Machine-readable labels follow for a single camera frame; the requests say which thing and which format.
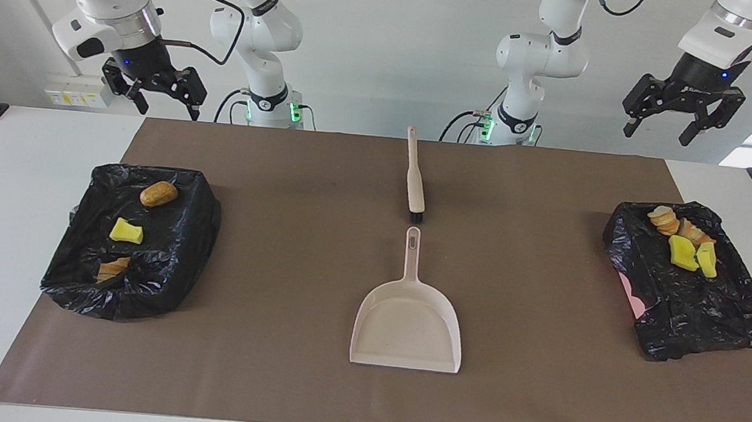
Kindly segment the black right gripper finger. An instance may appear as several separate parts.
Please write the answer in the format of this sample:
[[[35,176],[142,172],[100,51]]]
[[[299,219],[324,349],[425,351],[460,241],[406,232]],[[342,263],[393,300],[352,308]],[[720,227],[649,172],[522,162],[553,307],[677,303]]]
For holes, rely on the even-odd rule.
[[[200,106],[207,97],[207,90],[196,68],[184,68],[175,70],[175,79],[170,87],[170,95],[176,101],[183,103],[188,111],[188,116],[193,122],[199,120]]]
[[[115,96],[124,96],[125,99],[130,100],[139,114],[146,114],[148,112],[149,103],[140,90],[140,83],[129,84],[116,61],[106,59],[102,65],[102,76],[104,83]]]

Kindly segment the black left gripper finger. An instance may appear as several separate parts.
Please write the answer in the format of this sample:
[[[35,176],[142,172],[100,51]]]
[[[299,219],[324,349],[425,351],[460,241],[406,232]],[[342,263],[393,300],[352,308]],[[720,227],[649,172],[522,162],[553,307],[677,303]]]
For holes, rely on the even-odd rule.
[[[679,143],[688,146],[699,134],[712,128],[724,128],[746,99],[739,88],[725,92],[688,92],[682,98],[682,111],[694,114],[694,119],[679,135]]]
[[[628,123],[623,127],[624,136],[630,138],[638,126],[649,116],[666,111],[668,81],[644,74],[623,99],[623,109]]]

